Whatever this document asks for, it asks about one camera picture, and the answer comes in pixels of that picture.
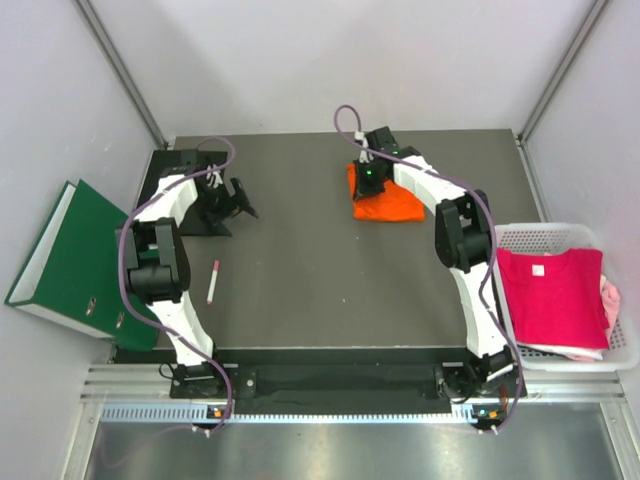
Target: orange cloth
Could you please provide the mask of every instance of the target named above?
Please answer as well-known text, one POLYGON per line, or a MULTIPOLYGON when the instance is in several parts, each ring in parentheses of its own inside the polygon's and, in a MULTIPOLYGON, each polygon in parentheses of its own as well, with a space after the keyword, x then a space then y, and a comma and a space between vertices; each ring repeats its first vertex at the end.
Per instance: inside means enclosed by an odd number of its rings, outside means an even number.
MULTIPOLYGON (((356 166, 353 163, 347 166, 347 179, 353 199, 356 189, 356 166)), ((413 193, 387 180, 383 193, 353 201, 353 218, 373 222, 422 222, 425 212, 424 205, 413 193)))

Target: metal frame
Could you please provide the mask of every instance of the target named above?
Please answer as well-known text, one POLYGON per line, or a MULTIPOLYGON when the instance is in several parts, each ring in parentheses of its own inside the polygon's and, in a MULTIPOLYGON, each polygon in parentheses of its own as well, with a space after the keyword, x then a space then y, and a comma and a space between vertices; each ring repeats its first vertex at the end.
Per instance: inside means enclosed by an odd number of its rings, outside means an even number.
POLYGON ((147 107, 147 103, 145 102, 142 94, 138 90, 136 83, 133 81, 129 70, 126 65, 122 61, 122 57, 120 57, 120 53, 116 49, 111 37, 107 33, 107 30, 104 28, 98 13, 95 8, 91 4, 90 0, 72 0, 73 3, 78 8, 82 18, 87 23, 89 30, 93 34, 93 37, 96 40, 96 43, 104 53, 107 62, 113 69, 116 77, 120 81, 122 85, 122 89, 131 100, 131 104, 136 109, 140 118, 142 119, 145 127, 149 131, 149 134, 153 138, 158 148, 166 148, 168 145, 167 140, 164 138, 162 134, 162 130, 158 126, 157 122, 153 118, 149 107, 147 107))
POLYGON ((558 92, 560 85, 564 82, 567 74, 573 67, 576 59, 580 55, 580 52, 586 45, 587 40, 610 3, 611 0, 594 0, 591 3, 589 11, 582 20, 577 33, 571 40, 571 43, 562 56, 562 60, 560 60, 560 63, 553 72, 553 75, 551 75, 551 78, 547 82, 547 85, 542 91, 542 95, 536 102, 536 106, 529 114, 524 128, 522 129, 522 133, 518 136, 523 143, 528 142, 531 135, 533 135, 538 122, 540 122, 540 119, 547 111, 547 108, 558 92))

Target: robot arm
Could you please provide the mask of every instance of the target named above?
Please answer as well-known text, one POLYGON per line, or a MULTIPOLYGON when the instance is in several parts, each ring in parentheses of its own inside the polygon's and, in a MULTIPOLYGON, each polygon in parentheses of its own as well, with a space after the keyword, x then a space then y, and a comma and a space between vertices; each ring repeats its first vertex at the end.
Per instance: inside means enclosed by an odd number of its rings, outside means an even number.
MULTIPOLYGON (((360 157, 356 165, 354 200, 384 191, 384 181, 392 179, 412 192, 436 217, 436 252, 455 279, 467 327, 467 350, 472 355, 468 366, 469 383, 481 386, 513 370, 511 352, 496 328, 478 292, 488 268, 491 251, 489 227, 475 200, 462 188, 435 178, 436 172, 412 147, 400 148, 387 127, 365 135, 356 132, 356 141, 370 148, 394 155, 403 163, 380 157, 360 157)), ((481 191, 476 193, 488 205, 481 191)), ((483 297, 494 315, 495 298, 484 291, 483 297)))
MULTIPOLYGON (((445 200, 454 201, 464 198, 466 192, 445 180, 434 178, 424 171, 436 171, 424 158, 412 155, 403 159, 420 168, 395 164, 393 166, 394 182, 413 193, 433 214, 437 214, 437 207, 445 200)), ((470 267, 468 272, 459 268, 449 268, 458 286, 462 309, 467 326, 467 348, 476 357, 495 355, 504 350, 506 341, 497 330, 489 312, 482 304, 478 291, 480 282, 487 271, 487 263, 482 262, 470 267)), ((493 295, 484 292, 484 299, 495 313, 495 299, 493 295)))
MULTIPOLYGON (((165 191, 165 188, 182 177, 184 175, 170 175, 161 178, 158 182, 158 190, 154 195, 165 191)), ((178 272, 182 272, 183 278, 186 276, 182 282, 167 282, 163 286, 164 292, 156 291, 153 296, 148 295, 145 299, 147 307, 155 314, 160 323, 180 332, 191 345, 212 356, 214 350, 213 340, 200 325, 189 297, 188 289, 191 272, 189 261, 186 258, 186 252, 184 252, 184 246, 178 233, 178 228, 187 210, 197 198, 198 191, 194 180, 187 180, 166 192, 159 200, 140 213, 136 217, 136 221, 140 222, 137 228, 145 225, 153 226, 156 237, 155 247, 160 258, 160 268, 163 268, 164 264, 168 263, 170 269, 175 266, 173 268, 175 273, 173 275, 170 273, 170 277, 176 277, 178 272), (183 264, 181 268, 178 268, 178 262, 183 264)), ((169 335, 169 339, 176 350, 178 364, 190 367, 202 363, 202 357, 187 348, 177 337, 169 335)))
MULTIPOLYGON (((145 303, 160 323, 179 332, 199 351, 214 357, 215 343, 200 325, 189 297, 191 269, 179 232, 180 224, 193 206, 196 215, 211 225, 212 234, 228 236, 230 232, 222 220, 242 211, 256 217, 257 213, 237 178, 231 179, 234 195, 229 193, 222 172, 190 178, 168 189, 184 177, 213 166, 201 153, 180 151, 180 164, 169 168, 158 179, 153 196, 161 197, 136 216, 125 241, 125 281, 127 291, 145 303)), ((208 368, 202 357, 179 337, 169 335, 169 338, 183 377, 190 376, 190 372, 197 377, 208 368)))

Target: dark gray tabletop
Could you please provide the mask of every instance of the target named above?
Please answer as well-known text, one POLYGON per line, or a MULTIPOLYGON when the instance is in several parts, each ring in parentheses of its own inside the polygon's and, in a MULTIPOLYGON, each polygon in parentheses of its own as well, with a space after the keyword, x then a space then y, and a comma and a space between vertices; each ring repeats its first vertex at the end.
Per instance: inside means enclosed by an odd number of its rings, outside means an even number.
MULTIPOLYGON (((397 132, 439 171, 483 189, 496 223, 538 221, 509 130, 397 132)), ((176 148, 194 146, 179 138, 176 148)), ((434 251, 434 221, 356 221, 346 179, 356 150, 335 133, 232 137, 260 219, 233 238, 186 238, 191 299, 223 347, 463 345, 458 292, 434 251), (206 294, 214 260, 212 306, 206 294)), ((220 149, 215 143, 205 147, 220 149)), ((169 346, 161 335, 159 346, 169 346)))

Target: white laundry basket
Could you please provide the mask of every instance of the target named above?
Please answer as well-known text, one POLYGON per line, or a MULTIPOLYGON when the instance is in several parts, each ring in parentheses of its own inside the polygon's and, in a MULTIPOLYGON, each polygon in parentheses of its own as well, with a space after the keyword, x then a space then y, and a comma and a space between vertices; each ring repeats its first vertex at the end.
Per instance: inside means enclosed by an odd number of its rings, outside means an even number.
MULTIPOLYGON (((582 225, 567 223, 512 223, 496 227, 497 242, 500 248, 514 253, 543 255, 558 254, 570 248, 599 248, 593 232, 582 225)), ((604 256, 606 275, 607 256, 604 256)), ((493 269, 496 282, 500 310, 511 338, 513 326, 504 294, 502 278, 498 263, 493 269)), ((613 372, 633 368, 640 359, 638 339, 624 311, 618 318, 610 340, 610 348, 603 355, 603 360, 595 362, 577 362, 563 356, 538 352, 520 347, 522 366, 532 370, 553 372, 613 372)))

